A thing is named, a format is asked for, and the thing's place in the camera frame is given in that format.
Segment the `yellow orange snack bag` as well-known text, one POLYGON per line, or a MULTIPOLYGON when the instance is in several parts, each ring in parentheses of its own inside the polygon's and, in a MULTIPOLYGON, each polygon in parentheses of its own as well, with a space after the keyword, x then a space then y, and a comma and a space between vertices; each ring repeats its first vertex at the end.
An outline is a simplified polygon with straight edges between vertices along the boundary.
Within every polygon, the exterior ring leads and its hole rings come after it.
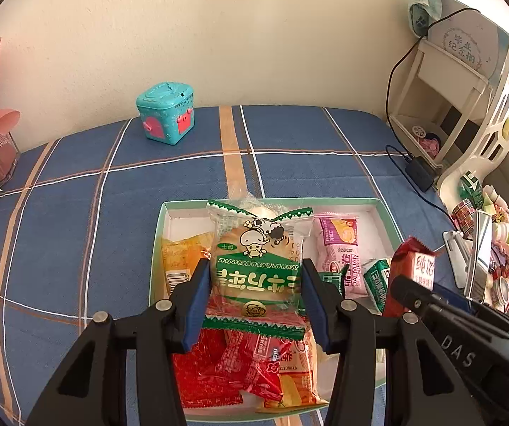
POLYGON ((173 289, 189 281, 201 259, 210 259, 213 234, 211 232, 183 240, 162 240, 162 265, 169 295, 173 289))

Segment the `dark green snack pack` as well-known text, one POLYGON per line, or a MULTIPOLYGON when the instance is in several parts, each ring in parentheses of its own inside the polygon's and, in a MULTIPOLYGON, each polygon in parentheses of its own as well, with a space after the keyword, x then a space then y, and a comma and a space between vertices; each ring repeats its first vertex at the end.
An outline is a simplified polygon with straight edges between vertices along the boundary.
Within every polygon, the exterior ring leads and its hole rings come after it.
POLYGON ((338 293, 345 296, 345 274, 343 272, 320 272, 319 275, 323 282, 335 286, 338 293))

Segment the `white wooden shelf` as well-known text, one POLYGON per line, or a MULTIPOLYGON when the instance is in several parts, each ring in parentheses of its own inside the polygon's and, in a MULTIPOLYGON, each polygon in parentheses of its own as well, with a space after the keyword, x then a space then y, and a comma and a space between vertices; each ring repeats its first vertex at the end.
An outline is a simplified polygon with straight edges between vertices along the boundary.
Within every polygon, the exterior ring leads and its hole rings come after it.
POLYGON ((408 152, 424 158, 436 172, 436 190, 451 210, 459 203, 461 176, 469 172, 482 183, 509 151, 509 44, 494 86, 425 39, 419 40, 413 53, 403 88, 387 118, 408 152), (443 99, 432 118, 400 112, 415 80, 443 99))

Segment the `blue plaid tablecloth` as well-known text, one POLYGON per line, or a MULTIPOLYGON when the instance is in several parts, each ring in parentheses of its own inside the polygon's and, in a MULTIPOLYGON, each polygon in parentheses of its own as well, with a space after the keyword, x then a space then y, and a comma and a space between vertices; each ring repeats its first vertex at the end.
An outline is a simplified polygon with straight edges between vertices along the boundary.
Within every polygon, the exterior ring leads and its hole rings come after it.
POLYGON ((146 309, 163 203, 223 198, 221 134, 236 136, 251 194, 375 197, 405 237, 442 245, 450 220, 419 197, 385 153, 395 139, 373 114, 304 106, 197 110, 174 146, 148 140, 138 118, 23 153, 0 194, 0 416, 26 421, 94 312, 146 309))

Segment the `round white sign board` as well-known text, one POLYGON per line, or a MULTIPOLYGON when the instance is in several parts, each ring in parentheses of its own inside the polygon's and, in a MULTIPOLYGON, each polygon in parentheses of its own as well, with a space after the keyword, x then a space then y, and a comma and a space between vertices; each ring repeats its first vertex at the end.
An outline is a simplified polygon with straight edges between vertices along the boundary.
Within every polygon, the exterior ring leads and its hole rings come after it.
POLYGON ((473 9, 441 18, 428 29, 427 39, 491 81, 500 75, 509 34, 473 9))

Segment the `white green cracker pack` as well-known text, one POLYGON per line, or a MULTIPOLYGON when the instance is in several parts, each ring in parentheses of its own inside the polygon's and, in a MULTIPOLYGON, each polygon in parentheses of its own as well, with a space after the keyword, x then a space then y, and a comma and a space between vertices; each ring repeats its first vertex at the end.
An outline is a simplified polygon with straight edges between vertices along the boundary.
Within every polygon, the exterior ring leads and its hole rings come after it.
POLYGON ((390 267, 390 258, 369 260, 362 266, 364 284, 379 313, 384 312, 387 301, 390 267))

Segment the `orange roll cake pack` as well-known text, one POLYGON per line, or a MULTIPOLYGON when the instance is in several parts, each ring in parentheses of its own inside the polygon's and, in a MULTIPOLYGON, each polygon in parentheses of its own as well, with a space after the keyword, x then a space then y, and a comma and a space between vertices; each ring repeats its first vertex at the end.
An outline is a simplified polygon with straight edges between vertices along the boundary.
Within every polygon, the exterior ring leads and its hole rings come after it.
POLYGON ((264 400, 256 409, 258 413, 282 414, 327 404, 318 391, 317 343, 309 325, 306 325, 303 339, 295 340, 280 362, 278 378, 282 399, 264 400))

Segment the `red patterned packet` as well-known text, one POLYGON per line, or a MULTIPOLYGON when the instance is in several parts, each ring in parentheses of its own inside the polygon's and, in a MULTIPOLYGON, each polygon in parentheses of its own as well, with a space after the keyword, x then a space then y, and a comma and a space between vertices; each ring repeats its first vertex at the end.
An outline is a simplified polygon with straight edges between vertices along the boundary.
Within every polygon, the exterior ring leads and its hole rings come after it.
POLYGON ((173 355, 173 369, 181 404, 186 409, 240 405, 242 395, 230 385, 216 365, 226 349, 223 330, 202 329, 197 342, 185 354, 173 355))

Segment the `round bun clear wrapper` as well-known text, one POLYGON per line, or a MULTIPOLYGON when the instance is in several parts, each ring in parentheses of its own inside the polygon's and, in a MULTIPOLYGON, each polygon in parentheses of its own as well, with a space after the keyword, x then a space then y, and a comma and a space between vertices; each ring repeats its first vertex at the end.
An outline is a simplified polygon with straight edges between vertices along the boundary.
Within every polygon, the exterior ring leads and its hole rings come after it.
POLYGON ((227 202, 232 206, 252 213, 255 217, 266 219, 274 219, 288 211, 286 206, 256 198, 249 192, 244 193, 240 198, 229 199, 227 202))

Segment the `red crinkled snack packet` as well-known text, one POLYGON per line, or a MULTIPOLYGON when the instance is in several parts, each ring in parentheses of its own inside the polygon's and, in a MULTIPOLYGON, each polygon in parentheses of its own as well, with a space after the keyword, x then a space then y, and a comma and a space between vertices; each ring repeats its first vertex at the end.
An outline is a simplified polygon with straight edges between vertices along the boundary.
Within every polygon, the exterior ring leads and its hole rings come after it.
POLYGON ((236 330, 226 330, 225 336, 226 348, 215 372, 240 391, 280 401, 280 364, 293 341, 236 330))

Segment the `colourful trinkets pile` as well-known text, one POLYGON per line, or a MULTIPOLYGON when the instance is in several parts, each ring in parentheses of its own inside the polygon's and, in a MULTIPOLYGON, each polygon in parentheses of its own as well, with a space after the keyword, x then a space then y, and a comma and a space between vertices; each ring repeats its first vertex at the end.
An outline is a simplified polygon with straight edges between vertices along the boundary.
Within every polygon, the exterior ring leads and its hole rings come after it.
POLYGON ((459 203, 452 210, 456 231, 469 239, 473 232, 471 214, 483 210, 492 217, 492 245, 489 272, 493 281, 485 294, 484 304, 500 311, 509 310, 509 207, 489 186, 483 186, 475 174, 468 171, 459 179, 459 203))

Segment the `black power adapter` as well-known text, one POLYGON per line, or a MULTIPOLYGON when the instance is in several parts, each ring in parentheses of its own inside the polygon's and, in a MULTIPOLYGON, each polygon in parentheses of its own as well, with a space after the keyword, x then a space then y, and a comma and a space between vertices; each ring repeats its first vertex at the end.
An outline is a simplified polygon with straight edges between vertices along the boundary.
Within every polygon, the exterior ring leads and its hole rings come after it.
POLYGON ((427 192, 436 178, 433 168, 422 157, 413 157, 405 166, 405 174, 421 192, 427 192))

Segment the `red white snack box pack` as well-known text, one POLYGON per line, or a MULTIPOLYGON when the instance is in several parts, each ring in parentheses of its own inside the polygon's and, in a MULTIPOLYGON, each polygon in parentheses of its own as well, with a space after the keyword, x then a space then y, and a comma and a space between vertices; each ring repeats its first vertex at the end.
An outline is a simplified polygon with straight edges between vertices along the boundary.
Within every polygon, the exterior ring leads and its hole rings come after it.
POLYGON ((392 290, 393 282, 400 276, 411 279, 427 289, 433 289, 435 253, 414 236, 404 241, 391 259, 388 294, 382 312, 384 317, 400 317, 405 311, 392 290))

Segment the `round cookie green wrapper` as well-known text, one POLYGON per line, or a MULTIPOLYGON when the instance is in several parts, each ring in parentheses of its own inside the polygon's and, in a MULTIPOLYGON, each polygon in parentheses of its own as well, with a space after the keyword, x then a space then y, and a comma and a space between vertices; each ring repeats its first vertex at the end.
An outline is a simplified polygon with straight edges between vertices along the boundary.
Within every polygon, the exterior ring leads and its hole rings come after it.
POLYGON ((215 233, 204 326, 303 339, 301 266, 303 244, 313 228, 313 209, 296 208, 266 219, 227 201, 210 200, 206 210, 215 233))

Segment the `pink snack pack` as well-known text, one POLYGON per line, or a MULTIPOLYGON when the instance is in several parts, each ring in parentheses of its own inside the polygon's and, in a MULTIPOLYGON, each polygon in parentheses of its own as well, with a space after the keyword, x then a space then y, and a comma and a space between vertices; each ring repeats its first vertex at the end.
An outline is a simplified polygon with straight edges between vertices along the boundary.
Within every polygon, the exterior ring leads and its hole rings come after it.
POLYGON ((317 215, 316 269, 340 279, 340 290, 349 299, 363 298, 367 289, 363 279, 358 246, 356 217, 342 213, 317 215))

